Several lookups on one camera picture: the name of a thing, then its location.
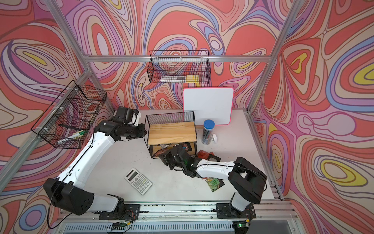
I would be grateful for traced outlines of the da hong pao tea bag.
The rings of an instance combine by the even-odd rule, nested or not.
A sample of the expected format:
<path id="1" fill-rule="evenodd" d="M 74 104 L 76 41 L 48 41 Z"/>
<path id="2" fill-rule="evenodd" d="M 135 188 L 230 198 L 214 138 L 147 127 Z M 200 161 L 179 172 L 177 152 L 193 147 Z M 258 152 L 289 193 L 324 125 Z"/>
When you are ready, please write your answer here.
<path id="1" fill-rule="evenodd" d="M 209 153 L 209 152 L 206 152 L 204 150 L 200 150 L 198 153 L 197 153 L 197 157 L 202 159 L 202 160 L 209 160 L 211 158 L 211 155 L 214 156 L 214 154 L 212 153 Z"/>

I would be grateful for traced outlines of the green label tea bag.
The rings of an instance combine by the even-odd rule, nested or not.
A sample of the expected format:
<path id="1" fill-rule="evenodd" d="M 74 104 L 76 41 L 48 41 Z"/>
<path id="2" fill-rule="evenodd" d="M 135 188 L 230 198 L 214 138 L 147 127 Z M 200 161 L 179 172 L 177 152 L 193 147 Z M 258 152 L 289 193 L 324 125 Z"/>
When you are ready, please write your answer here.
<path id="1" fill-rule="evenodd" d="M 208 177 L 205 181 L 213 193 L 225 185 L 224 181 L 218 178 Z"/>

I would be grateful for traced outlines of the white label tea bag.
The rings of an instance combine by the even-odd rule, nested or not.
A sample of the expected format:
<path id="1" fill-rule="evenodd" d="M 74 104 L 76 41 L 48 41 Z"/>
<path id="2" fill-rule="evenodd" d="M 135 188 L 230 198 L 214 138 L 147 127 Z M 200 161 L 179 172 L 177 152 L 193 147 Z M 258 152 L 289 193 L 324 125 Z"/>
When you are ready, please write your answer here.
<path id="1" fill-rule="evenodd" d="M 208 160 L 208 161 L 213 161 L 213 162 L 220 162 L 220 161 L 221 161 L 221 158 L 218 157 L 218 156 L 215 156 L 215 155 L 213 155 L 213 154 L 209 154 L 207 160 Z"/>

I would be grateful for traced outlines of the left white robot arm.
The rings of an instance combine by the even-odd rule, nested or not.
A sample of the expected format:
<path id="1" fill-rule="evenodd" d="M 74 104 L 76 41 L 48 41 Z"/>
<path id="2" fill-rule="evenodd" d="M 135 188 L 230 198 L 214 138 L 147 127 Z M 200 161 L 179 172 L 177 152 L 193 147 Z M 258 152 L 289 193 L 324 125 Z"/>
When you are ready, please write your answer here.
<path id="1" fill-rule="evenodd" d="M 74 161 L 57 177 L 49 178 L 43 185 L 50 206 L 75 215 L 105 213 L 120 217 L 126 211 L 124 200 L 115 195 L 98 195 L 84 190 L 87 179 L 104 154 L 123 139 L 132 140 L 146 135 L 137 109 L 119 107 L 108 120 L 94 128 L 87 145 Z"/>

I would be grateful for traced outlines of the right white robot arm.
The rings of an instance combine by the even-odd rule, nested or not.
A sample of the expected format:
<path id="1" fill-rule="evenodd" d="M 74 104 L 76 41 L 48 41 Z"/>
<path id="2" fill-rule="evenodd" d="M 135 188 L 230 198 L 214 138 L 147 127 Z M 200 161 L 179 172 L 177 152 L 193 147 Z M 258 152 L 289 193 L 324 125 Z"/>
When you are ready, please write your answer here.
<path id="1" fill-rule="evenodd" d="M 178 171 L 190 178 L 228 180 L 236 190 L 231 200 L 231 208 L 238 212 L 243 212 L 251 203 L 260 204 L 267 189 L 266 174 L 243 157 L 229 162 L 210 161 L 192 157 L 183 144 L 161 149 L 156 156 L 170 170 L 178 167 Z"/>

